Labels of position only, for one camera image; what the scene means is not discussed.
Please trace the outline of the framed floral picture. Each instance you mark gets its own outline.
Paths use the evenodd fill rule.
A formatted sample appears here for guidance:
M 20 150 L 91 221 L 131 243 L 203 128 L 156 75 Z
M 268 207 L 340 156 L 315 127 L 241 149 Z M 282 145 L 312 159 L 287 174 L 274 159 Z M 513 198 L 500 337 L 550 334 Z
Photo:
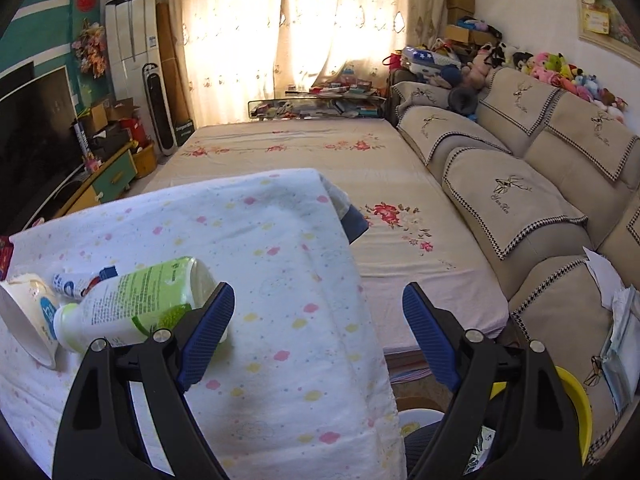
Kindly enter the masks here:
M 577 0 L 578 37 L 639 65 L 639 44 L 612 0 Z

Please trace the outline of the glass tray with clutter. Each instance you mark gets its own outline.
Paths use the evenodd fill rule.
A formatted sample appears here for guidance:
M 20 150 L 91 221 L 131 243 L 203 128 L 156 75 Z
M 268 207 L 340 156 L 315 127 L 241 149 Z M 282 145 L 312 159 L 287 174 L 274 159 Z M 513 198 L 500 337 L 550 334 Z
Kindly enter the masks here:
M 282 98 L 250 101 L 247 115 L 256 120 L 381 118 L 384 104 L 370 81 L 333 81 L 308 92 L 286 90 Z

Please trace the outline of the green white drink bottle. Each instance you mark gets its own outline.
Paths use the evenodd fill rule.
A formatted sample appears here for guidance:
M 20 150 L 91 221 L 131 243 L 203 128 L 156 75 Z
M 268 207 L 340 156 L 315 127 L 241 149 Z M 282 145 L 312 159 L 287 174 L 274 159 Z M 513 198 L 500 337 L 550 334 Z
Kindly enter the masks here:
M 206 265 L 193 257 L 157 263 L 100 281 L 81 300 L 59 307 L 54 333 L 59 344 L 78 353 L 96 338 L 113 347 L 138 344 L 204 307 L 217 285 Z

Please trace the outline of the cream window curtains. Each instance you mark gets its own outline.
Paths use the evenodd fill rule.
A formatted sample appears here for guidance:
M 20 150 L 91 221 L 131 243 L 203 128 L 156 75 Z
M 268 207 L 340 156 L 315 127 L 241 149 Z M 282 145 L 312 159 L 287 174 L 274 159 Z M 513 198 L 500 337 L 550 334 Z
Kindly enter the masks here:
M 438 34 L 445 0 L 160 0 L 177 37 L 197 126 L 248 118 L 247 104 L 308 90 L 349 66 L 384 86 L 382 62 Z

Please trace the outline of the white papers on sofa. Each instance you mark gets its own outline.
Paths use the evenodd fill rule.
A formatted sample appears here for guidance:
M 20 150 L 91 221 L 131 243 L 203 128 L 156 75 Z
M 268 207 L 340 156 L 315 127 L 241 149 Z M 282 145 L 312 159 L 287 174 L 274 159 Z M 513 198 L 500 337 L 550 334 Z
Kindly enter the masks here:
M 616 294 L 625 289 L 623 280 L 605 256 L 585 247 L 582 250 L 588 271 L 600 290 L 602 307 L 611 311 Z

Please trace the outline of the light blue folder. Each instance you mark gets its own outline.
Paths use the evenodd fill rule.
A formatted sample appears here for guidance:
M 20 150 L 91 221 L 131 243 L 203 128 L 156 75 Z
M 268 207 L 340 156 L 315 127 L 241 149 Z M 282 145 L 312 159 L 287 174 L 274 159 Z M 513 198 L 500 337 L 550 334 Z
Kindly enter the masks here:
M 639 292 L 630 286 L 614 294 L 613 325 L 602 348 L 602 372 L 614 402 L 623 413 L 639 385 Z

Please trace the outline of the beige sofa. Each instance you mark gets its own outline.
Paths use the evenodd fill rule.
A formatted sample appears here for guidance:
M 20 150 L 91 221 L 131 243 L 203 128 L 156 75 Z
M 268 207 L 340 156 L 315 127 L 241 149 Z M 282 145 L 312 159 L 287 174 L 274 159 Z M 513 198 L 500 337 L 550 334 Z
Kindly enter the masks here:
M 585 389 L 587 460 L 614 448 L 639 407 L 615 411 L 600 354 L 613 325 L 586 266 L 605 256 L 625 289 L 639 284 L 639 139 L 572 94 L 532 134 L 504 119 L 466 118 L 410 98 L 397 127 L 456 207 L 508 304 L 504 344 L 539 339 Z

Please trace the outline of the artificial flower bouquet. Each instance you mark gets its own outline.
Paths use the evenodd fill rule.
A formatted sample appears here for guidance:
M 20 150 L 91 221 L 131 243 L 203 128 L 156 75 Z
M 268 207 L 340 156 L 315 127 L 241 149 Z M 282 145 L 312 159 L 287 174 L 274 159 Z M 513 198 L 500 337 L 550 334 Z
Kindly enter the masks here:
M 98 23 L 90 23 L 86 18 L 82 29 L 72 42 L 72 50 L 78 62 L 80 72 L 99 79 L 106 73 L 106 40 L 105 29 Z

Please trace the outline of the white dotted tablecloth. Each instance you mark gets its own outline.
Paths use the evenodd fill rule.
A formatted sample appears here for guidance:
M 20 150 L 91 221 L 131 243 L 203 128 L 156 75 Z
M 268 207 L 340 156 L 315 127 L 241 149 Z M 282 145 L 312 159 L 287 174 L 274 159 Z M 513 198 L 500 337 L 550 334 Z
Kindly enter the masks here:
M 276 169 L 10 236 L 2 477 L 404 478 L 367 226 L 318 171 Z

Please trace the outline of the pile of plush toys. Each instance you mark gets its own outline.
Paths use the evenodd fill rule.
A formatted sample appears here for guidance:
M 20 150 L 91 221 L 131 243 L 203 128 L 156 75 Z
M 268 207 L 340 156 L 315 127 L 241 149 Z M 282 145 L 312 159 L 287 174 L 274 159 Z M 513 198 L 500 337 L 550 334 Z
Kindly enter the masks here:
M 495 115 L 532 134 L 569 93 L 599 109 L 591 118 L 596 126 L 626 122 L 627 102 L 561 53 L 533 54 L 503 42 L 485 44 L 461 66 L 461 75 L 462 84 L 484 93 L 473 115 L 482 122 Z

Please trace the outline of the black flat television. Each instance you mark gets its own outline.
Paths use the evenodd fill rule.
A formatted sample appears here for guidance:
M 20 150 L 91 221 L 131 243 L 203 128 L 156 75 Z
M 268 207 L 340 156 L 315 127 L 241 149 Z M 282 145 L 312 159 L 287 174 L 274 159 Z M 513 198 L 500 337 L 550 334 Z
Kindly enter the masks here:
M 1 233 L 25 229 L 81 165 L 76 110 L 64 66 L 1 99 Z

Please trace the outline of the black tower fan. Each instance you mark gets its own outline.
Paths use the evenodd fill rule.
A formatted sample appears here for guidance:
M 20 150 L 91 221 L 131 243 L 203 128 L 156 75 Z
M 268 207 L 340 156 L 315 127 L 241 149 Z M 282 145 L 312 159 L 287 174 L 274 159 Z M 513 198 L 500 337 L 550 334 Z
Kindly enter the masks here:
M 145 63 L 142 67 L 142 78 L 156 143 L 164 156 L 172 155 L 177 148 L 177 141 L 168 110 L 163 77 L 160 76 L 160 66 L 156 63 Z

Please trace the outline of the floral beige bed sheet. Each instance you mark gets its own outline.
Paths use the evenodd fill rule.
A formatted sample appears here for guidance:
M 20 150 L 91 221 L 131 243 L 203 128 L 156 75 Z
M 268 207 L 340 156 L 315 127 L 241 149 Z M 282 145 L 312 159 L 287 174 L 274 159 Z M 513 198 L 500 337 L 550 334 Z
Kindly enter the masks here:
M 423 162 L 384 119 L 273 120 L 198 129 L 145 191 L 271 169 L 314 168 L 369 222 L 352 245 L 388 353 L 416 348 L 401 310 L 405 284 L 465 328 L 496 336 L 508 305 L 495 273 Z

